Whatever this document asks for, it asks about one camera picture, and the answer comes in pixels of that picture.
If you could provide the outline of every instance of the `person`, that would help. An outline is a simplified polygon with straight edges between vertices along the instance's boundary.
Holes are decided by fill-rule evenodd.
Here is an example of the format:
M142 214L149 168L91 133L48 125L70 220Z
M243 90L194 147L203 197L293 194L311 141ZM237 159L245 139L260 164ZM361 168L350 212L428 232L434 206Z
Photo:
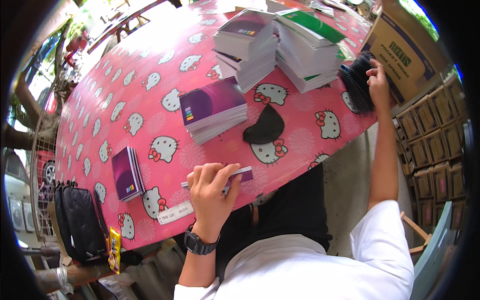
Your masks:
M354 259L326 255L332 237L327 233L321 164L281 187L258 211L246 206L231 215L241 176L226 196L222 189L240 166L196 166L187 177L197 217L191 233L204 244L218 244L206 255L187 252L174 299L410 297L414 273L396 201L389 87L381 63L371 64L375 68L367 71L367 83L378 137L367 213L350 233ZM256 226L245 225L245 220Z

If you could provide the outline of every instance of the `hello kitty print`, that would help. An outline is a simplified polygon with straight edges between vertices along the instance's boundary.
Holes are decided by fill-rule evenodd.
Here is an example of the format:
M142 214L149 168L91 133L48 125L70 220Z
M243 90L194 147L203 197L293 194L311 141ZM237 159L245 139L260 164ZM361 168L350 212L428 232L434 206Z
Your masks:
M275 68L244 94L247 121L197 145L183 126L180 97L224 78L212 51L212 35L227 17L216 13L215 0L201 4L207 1L175 10L179 15L174 20L181 22L199 8L190 28L175 26L168 18L169 22L147 24L122 40L84 74L62 108L55 162L58 178L75 178L80 188L95 192L107 227L121 234L126 250L170 238L195 221L195 214L163 226L156 220L159 212L191 201L180 183L194 166L209 162L252 166L254 180L242 184L236 209L321 164L375 122L374 115L363 117L352 111L339 80L300 94ZM340 21L317 16L347 35L357 47L345 43L355 51L368 27L340 14L344 13L335 11ZM244 142L243 131L258 121L267 106L281 116L283 132L266 144ZM126 146L137 153L146 193L123 203L118 200L111 159Z

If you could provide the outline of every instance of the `yellow packet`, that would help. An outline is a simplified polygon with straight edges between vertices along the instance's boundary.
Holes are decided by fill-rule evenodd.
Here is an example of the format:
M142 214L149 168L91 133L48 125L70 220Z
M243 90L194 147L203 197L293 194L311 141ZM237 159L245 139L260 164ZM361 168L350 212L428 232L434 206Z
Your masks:
M110 251L108 255L110 269L120 274L120 234L110 227Z

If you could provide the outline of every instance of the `wristwatch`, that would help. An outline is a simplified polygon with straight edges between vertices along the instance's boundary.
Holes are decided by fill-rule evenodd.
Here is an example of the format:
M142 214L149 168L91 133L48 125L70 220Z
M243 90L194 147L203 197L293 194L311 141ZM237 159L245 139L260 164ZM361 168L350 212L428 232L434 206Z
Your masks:
M205 244L198 235L192 232L192 228L193 226L191 225L187 228L187 231L185 231L185 238L183 239L188 251L192 252L193 254L207 255L215 250L218 241L220 240L220 235L218 235L218 239L215 243Z

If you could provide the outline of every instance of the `car wheel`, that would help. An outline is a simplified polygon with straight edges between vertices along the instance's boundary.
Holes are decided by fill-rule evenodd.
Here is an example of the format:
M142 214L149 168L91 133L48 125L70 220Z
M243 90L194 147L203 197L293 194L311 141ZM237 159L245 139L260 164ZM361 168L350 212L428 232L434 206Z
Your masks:
M49 161L43 167L43 182L53 185L55 180L55 162Z

